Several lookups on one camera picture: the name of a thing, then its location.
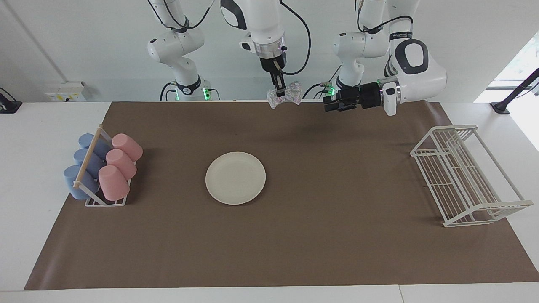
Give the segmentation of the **silver mesh sponge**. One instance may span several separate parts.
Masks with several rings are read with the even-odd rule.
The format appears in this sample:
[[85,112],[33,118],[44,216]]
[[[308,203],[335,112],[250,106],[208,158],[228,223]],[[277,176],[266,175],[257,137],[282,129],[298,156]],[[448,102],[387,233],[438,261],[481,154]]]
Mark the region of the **silver mesh sponge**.
[[302,83],[300,81],[291,82],[285,89],[284,96],[278,97],[276,90],[267,92],[267,101],[271,109],[276,109],[277,106],[284,103],[294,103],[300,105],[302,102]]

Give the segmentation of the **white round plate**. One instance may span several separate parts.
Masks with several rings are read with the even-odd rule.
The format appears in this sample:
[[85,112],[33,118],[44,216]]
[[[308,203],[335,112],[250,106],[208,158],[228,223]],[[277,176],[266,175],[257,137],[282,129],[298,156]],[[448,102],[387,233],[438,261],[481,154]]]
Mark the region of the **white round plate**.
[[243,205],[257,198],[267,180],[266,169],[252,154],[235,151],[210,163],[205,186],[208,193],[224,205]]

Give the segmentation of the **brown table mat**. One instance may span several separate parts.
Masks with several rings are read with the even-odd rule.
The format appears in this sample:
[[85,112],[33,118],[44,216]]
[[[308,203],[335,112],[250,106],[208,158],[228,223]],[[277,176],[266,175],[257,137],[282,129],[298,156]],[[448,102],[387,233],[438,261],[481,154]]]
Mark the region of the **brown table mat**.
[[[127,203],[67,197],[27,290],[536,282],[503,219],[445,228],[410,151],[441,105],[325,112],[320,103],[114,102],[104,118],[144,152]],[[217,157],[262,161],[261,194],[224,205]]]

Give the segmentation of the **pink plastic cup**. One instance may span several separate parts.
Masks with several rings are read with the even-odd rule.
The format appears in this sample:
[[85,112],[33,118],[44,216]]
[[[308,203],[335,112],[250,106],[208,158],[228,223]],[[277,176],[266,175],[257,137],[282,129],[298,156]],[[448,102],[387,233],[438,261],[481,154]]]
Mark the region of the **pink plastic cup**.
[[102,167],[98,173],[98,180],[104,197],[108,201],[119,201],[129,194],[127,180],[116,166]]
[[125,177],[125,180],[130,180],[136,175],[137,168],[132,159],[121,149],[112,149],[106,154],[106,162],[108,165],[113,165]]
[[143,155],[142,146],[125,133],[116,134],[112,138],[112,144],[115,149],[124,151],[133,162],[138,161]]

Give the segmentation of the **cup rack with wooden rod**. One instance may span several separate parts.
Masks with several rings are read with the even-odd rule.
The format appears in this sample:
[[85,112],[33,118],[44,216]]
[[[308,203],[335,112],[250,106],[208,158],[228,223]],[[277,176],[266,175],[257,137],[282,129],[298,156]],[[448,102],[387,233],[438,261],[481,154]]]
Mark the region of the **cup rack with wooden rod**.
[[72,198],[86,207],[124,206],[142,149],[126,134],[110,137],[102,126],[79,137],[75,165],[64,170]]

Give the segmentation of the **black table clamp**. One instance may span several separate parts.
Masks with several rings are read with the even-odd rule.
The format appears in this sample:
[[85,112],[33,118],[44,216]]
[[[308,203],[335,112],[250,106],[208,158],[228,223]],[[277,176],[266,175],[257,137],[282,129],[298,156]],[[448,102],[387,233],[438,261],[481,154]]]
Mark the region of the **black table clamp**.
[[23,102],[17,101],[11,93],[0,87],[0,114],[14,114],[22,104]]

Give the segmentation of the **white wall outlet box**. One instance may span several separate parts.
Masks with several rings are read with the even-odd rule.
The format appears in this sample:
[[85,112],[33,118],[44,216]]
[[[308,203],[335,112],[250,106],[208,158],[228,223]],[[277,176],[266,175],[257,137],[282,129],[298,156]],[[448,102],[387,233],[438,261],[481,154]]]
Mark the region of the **white wall outlet box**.
[[51,102],[86,102],[83,81],[47,82],[45,95]]

